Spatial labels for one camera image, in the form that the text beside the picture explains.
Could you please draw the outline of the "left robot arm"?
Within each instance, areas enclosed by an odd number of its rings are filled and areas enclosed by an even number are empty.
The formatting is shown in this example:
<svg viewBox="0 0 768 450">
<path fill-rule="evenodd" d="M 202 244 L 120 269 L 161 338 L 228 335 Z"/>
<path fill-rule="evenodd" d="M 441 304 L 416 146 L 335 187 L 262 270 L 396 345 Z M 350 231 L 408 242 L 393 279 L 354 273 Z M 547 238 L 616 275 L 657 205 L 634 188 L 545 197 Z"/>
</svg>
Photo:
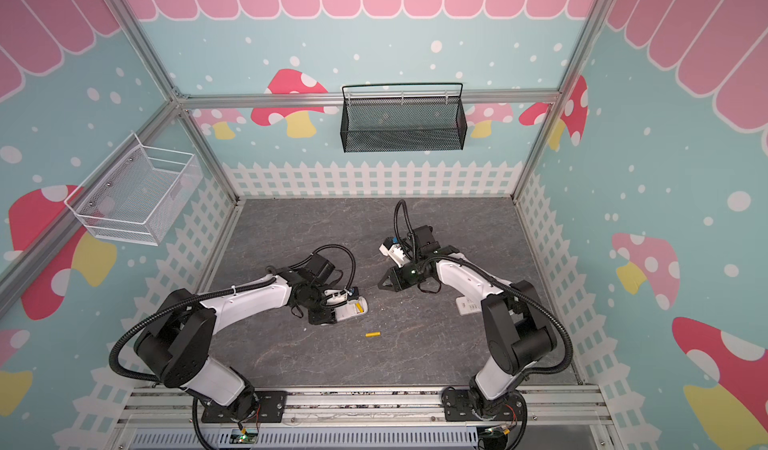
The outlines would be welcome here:
<svg viewBox="0 0 768 450">
<path fill-rule="evenodd" d="M 366 300 L 348 284 L 336 286 L 335 267 L 320 254 L 302 266 L 271 267 L 255 281 L 224 292 L 168 295 L 154 320 L 138 331 L 134 353 L 167 388 L 180 388 L 200 403 L 244 419 L 258 408 L 253 385 L 210 356 L 214 335 L 256 314 L 287 307 L 311 325 L 332 325 L 365 314 Z"/>
</svg>

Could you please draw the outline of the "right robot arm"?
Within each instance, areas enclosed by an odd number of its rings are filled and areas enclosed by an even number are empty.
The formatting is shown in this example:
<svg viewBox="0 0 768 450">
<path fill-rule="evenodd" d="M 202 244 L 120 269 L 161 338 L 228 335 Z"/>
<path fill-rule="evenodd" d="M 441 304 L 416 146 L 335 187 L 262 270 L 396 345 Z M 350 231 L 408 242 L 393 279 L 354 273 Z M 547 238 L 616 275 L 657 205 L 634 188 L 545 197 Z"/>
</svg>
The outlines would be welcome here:
<svg viewBox="0 0 768 450">
<path fill-rule="evenodd" d="M 559 332 L 554 316 L 543 307 L 535 287 L 526 280 L 500 279 L 469 261 L 452 245 L 434 240 L 430 226 L 418 228 L 418 238 L 407 244 L 388 237 L 379 246 L 390 267 L 381 289 L 402 291 L 429 279 L 440 288 L 457 290 L 482 314 L 490 357 L 470 379 L 469 408 L 479 419 L 491 420 L 522 402 L 513 395 L 535 365 L 557 348 Z"/>
</svg>

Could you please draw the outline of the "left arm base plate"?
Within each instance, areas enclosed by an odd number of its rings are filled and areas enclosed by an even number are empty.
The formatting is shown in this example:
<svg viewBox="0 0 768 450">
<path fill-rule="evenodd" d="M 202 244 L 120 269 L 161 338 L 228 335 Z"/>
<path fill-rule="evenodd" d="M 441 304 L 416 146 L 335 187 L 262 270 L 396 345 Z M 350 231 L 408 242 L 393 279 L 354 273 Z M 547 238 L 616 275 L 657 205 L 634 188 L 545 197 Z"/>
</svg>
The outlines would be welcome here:
<svg viewBox="0 0 768 450">
<path fill-rule="evenodd" d="M 286 410 L 288 393 L 280 390 L 256 390 L 254 401 L 236 400 L 229 407 L 215 402 L 204 405 L 203 423 L 264 424 L 281 423 Z"/>
</svg>

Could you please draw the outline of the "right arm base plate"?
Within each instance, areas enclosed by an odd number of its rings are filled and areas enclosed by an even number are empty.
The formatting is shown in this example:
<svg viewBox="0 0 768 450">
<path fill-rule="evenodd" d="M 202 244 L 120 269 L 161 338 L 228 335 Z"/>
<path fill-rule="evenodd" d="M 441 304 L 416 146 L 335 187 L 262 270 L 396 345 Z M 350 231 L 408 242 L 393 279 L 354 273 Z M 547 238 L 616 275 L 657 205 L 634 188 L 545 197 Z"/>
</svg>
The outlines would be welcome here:
<svg viewBox="0 0 768 450">
<path fill-rule="evenodd" d="M 440 403 L 449 422 L 512 422 L 528 417 L 527 403 L 518 391 L 488 400 L 477 389 L 448 386 L 440 393 Z"/>
</svg>

